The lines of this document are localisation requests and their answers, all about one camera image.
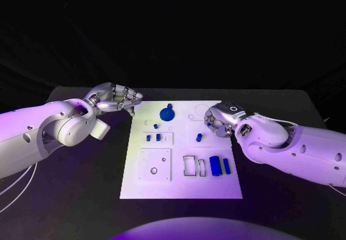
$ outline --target white cable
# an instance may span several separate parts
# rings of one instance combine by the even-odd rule
[[[33,177],[35,177],[35,172],[36,172],[36,167],[38,167],[38,163],[35,164],[35,168],[33,168],[33,172],[32,172],[32,176],[30,176],[30,179],[29,179],[29,182],[23,188],[23,191],[20,192],[20,194],[17,195],[17,197],[15,198],[15,200],[10,202],[10,204],[2,209],[0,213],[7,209],[7,207],[15,203],[15,201],[19,199],[20,195],[23,194],[25,190],[28,189],[28,186],[33,180]]]
[[[278,120],[278,119],[270,118],[270,117],[267,117],[267,116],[263,116],[258,112],[255,112],[254,114],[258,115],[260,117],[268,119],[268,120],[273,120],[273,121],[277,121],[277,122],[283,122],[283,123],[288,123],[288,124],[291,124],[293,126],[299,126],[297,123],[294,123],[294,122],[291,122],[291,121]]]
[[[346,197],[346,194],[342,193],[332,185],[329,185],[345,197]]]
[[[20,181],[20,179],[23,178],[23,176],[28,174],[29,170],[30,170],[32,166],[26,169],[25,173],[22,174],[22,176],[19,177],[19,179],[15,181],[15,183],[0,192],[0,196],[6,193],[6,191],[15,186],[15,184]]]

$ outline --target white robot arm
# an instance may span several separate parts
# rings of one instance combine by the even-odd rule
[[[222,138],[235,135],[247,158],[323,185],[346,187],[346,135],[332,130],[247,114],[231,102],[205,113],[205,124]]]
[[[84,99],[53,101],[0,114],[0,179],[43,160],[62,146],[75,146],[88,135],[102,139],[110,126],[97,118],[134,105],[143,95],[110,82],[100,84]]]

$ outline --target blue object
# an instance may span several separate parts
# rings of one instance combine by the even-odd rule
[[[196,136],[196,141],[201,142],[201,140],[202,140],[202,133],[199,133]]]
[[[222,165],[221,165],[221,160],[218,156],[209,157],[211,160],[211,173],[213,176],[221,176],[222,175]]]
[[[226,158],[224,158],[224,165],[225,165],[225,174],[231,174],[229,161]]]
[[[175,111],[172,110],[172,104],[167,104],[167,108],[160,111],[160,119],[170,121],[175,118]]]

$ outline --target blue round object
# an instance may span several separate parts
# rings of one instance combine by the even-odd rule
[[[175,118],[175,111],[172,109],[172,104],[167,104],[167,108],[160,111],[160,119],[163,121],[170,121]]]

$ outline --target table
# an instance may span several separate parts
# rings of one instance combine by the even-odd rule
[[[146,101],[234,101],[248,112],[326,128],[301,90],[136,90]],[[88,91],[87,87],[58,87],[48,102],[82,98]],[[120,199],[131,117],[120,111],[100,119],[111,126],[102,141],[88,136],[39,162],[25,194],[0,214],[2,239],[110,239],[143,224],[177,217],[241,220],[303,239],[346,239],[346,198],[329,186],[251,162],[235,139],[244,199]],[[4,181],[12,184],[17,176]],[[2,196],[0,206],[17,196],[23,185]]]

